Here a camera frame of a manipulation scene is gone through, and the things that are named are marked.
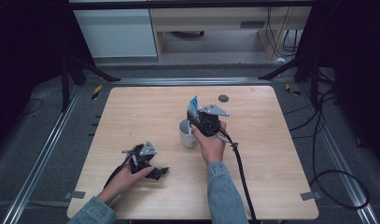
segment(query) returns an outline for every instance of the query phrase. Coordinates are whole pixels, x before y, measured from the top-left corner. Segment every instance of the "human hand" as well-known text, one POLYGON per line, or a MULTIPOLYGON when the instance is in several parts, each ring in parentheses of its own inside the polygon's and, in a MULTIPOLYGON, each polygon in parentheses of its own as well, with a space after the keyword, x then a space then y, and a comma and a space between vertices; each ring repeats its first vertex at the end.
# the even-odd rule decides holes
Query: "human hand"
MULTIPOLYGON (((223 129, 227 127, 227 123, 224 121, 220 121, 220 125, 223 129)), ((192 133, 201 145, 202 156, 206 165, 212 161, 222 161, 226 143, 217 138, 217 134, 221 133, 205 137, 195 125, 192 125, 192 133)))
POLYGON ((154 167, 149 166, 143 170, 132 174, 129 165, 124 166, 108 183, 108 185, 97 195, 97 197, 107 205, 110 205, 117 196, 130 188, 137 181, 151 173, 154 167))

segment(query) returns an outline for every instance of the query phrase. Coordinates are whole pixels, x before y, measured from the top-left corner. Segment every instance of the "metal frame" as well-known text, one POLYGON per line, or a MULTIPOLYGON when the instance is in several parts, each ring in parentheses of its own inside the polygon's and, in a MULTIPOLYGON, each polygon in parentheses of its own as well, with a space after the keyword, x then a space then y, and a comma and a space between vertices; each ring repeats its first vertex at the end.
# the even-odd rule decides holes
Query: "metal frame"
POLYGON ((313 7, 335 0, 208 0, 208 1, 142 1, 142 2, 90 2, 49 3, 49 7, 69 10, 100 9, 148 9, 148 8, 192 8, 192 7, 313 7))

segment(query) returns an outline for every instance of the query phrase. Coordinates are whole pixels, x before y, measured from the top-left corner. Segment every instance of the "wooden table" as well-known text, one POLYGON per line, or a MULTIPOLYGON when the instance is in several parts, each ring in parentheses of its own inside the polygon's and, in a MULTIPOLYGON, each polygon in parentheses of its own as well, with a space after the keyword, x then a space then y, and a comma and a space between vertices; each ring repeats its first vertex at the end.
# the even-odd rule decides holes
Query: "wooden table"
MULTIPOLYGON (((124 87, 111 91, 77 183, 84 199, 72 199, 72 217, 103 188, 124 159, 122 150, 149 140, 158 150, 150 162, 169 166, 159 181, 144 179, 112 205, 122 219, 209 219, 205 164, 199 145, 181 146, 178 123, 186 117, 189 100, 198 95, 199 106, 216 103, 230 113, 220 118, 239 143, 246 182, 259 220, 313 219, 314 200, 303 201, 310 191, 274 90, 268 86, 124 87), (221 103, 221 94, 229 96, 221 103)), ((224 153, 233 182, 250 212, 232 148, 224 153)))

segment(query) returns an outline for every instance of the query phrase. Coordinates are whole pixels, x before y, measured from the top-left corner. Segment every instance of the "sleeve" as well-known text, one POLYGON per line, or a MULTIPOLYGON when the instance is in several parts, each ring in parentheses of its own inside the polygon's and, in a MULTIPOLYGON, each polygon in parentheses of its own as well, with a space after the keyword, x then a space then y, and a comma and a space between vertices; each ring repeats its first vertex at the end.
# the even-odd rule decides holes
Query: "sleeve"
POLYGON ((79 210, 68 224, 86 223, 86 224, 107 224, 113 223, 117 219, 114 211, 97 197, 92 197, 79 210))
POLYGON ((239 192, 222 161, 207 165, 207 199, 213 224, 248 224, 239 192))

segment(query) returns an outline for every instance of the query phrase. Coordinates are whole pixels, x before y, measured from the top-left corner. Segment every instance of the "white cup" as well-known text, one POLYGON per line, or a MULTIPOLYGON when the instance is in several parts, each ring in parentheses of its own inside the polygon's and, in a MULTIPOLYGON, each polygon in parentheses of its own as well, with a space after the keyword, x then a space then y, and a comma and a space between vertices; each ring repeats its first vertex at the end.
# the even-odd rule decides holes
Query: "white cup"
POLYGON ((178 124, 178 131, 180 132, 180 141, 184 147, 195 147, 198 145, 198 140, 192 134, 189 127, 190 123, 187 119, 183 119, 178 124))

